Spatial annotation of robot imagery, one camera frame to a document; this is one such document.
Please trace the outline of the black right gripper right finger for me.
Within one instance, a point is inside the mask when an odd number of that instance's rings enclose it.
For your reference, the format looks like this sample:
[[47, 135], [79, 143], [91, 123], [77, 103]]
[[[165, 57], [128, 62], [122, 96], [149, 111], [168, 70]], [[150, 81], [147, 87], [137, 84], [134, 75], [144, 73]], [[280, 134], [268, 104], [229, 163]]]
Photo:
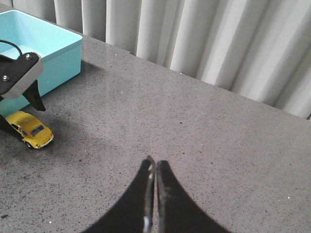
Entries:
[[168, 161], [156, 165], [160, 233], [227, 233], [187, 194]]

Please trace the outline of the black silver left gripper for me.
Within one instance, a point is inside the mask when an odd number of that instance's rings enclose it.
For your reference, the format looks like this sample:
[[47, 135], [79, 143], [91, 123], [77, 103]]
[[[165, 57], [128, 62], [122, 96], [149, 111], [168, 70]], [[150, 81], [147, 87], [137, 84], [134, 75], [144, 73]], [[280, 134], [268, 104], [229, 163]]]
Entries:
[[[43, 72], [41, 57], [35, 52], [22, 54], [17, 59], [0, 56], [0, 96], [4, 99], [24, 98], [37, 111], [46, 111], [38, 90], [38, 77]], [[0, 115], [0, 130], [18, 140], [23, 137]]]

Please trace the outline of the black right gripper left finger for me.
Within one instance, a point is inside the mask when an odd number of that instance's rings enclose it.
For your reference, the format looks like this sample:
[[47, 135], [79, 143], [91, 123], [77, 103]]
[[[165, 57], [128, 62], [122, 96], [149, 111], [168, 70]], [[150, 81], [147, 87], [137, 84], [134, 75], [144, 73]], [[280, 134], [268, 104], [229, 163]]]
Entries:
[[156, 165], [147, 156], [119, 200], [86, 233], [150, 233], [153, 224]]

